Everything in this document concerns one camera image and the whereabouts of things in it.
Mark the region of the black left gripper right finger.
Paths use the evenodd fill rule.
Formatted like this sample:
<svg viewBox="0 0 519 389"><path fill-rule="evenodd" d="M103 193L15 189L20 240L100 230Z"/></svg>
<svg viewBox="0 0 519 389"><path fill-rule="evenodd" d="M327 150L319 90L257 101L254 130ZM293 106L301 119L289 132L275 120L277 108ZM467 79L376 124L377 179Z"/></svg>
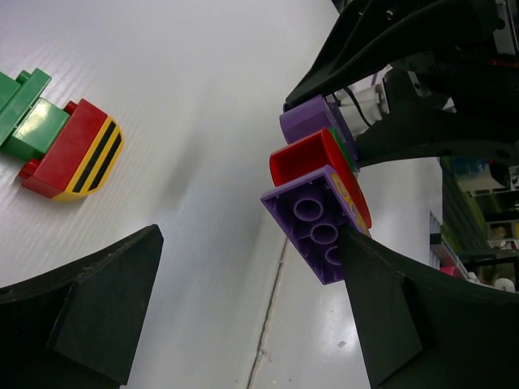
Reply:
<svg viewBox="0 0 519 389"><path fill-rule="evenodd" d="M515 388L518 296L448 276L352 228L345 286L373 388Z"/></svg>

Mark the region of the red rounded lego brick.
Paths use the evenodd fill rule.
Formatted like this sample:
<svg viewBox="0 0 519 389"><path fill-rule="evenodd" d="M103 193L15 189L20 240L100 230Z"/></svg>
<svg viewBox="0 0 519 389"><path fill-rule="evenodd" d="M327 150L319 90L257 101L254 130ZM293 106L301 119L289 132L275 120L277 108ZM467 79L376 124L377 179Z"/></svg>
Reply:
<svg viewBox="0 0 519 389"><path fill-rule="evenodd" d="M350 168L339 143L327 128L322 128L269 157L269 168L274 186L311 173L324 166L331 166L345 185L354 205L360 211L366 226L372 227L371 213L354 171Z"/></svg>

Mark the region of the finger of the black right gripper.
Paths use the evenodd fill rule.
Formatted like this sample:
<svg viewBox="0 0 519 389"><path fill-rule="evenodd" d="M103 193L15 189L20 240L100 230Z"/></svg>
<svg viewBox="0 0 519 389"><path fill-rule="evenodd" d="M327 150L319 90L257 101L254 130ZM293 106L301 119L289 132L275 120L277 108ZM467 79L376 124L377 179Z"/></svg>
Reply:
<svg viewBox="0 0 519 389"><path fill-rule="evenodd" d="M416 53L479 43L498 26L493 1L352 1L285 104L328 95Z"/></svg>
<svg viewBox="0 0 519 389"><path fill-rule="evenodd" d="M518 103L455 100L448 112L424 100L389 102L389 113L356 138L361 166L426 157L518 164Z"/></svg>

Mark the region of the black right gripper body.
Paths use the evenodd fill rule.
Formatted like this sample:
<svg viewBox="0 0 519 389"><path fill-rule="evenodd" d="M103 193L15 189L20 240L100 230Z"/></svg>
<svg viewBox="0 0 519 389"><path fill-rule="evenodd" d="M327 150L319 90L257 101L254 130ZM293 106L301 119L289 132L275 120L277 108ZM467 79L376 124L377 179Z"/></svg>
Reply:
<svg viewBox="0 0 519 389"><path fill-rule="evenodd" d="M416 53L390 62L393 78L387 84L392 100L422 99L448 112L455 100L495 100L518 103L518 58L500 53L495 36L513 28L508 2L497 4L499 26L486 40Z"/></svg>

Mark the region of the purple printed lego slope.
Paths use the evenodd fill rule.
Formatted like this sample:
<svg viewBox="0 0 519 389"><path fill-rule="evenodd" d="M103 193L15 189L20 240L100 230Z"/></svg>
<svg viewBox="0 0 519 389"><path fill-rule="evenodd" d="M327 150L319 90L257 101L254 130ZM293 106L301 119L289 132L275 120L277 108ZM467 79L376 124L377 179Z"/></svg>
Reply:
<svg viewBox="0 0 519 389"><path fill-rule="evenodd" d="M322 284L344 280L339 251L346 226L369 235L351 190L325 165L262 194L261 203Z"/></svg>

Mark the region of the green lego connector brick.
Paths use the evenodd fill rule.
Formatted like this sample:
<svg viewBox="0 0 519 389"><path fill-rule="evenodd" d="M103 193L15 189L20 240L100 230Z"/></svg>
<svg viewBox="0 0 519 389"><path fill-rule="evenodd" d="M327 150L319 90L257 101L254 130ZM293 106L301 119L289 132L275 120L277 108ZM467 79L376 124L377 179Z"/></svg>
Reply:
<svg viewBox="0 0 519 389"><path fill-rule="evenodd" d="M348 163L348 166L350 167L350 170L354 173L358 173L358 166L356 165L356 161L351 157L347 147L345 146L344 142L341 139L341 136L337 132L337 130L334 127L330 127L329 129L330 134L336 141L338 147L341 150L342 155L344 156L346 162Z"/></svg>

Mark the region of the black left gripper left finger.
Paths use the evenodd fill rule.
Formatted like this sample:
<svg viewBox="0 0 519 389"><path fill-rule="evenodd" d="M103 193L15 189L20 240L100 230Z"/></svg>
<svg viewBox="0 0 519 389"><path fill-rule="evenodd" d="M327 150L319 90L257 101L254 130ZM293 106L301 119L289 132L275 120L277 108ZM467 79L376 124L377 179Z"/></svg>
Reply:
<svg viewBox="0 0 519 389"><path fill-rule="evenodd" d="M127 385L164 238L155 224L1 289L3 388Z"/></svg>

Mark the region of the purple flower lego brick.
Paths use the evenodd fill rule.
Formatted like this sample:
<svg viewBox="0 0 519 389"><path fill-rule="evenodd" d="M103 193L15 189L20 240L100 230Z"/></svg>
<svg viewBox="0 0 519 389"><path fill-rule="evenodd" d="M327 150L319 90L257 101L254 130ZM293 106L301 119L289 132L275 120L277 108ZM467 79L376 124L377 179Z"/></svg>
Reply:
<svg viewBox="0 0 519 389"><path fill-rule="evenodd" d="M322 128L334 127L341 136L351 157L356 161L358 171L360 170L354 137L336 102L330 102L322 95L314 96L294 107L285 102L283 113L279 117L279 123L288 144L307 137Z"/></svg>

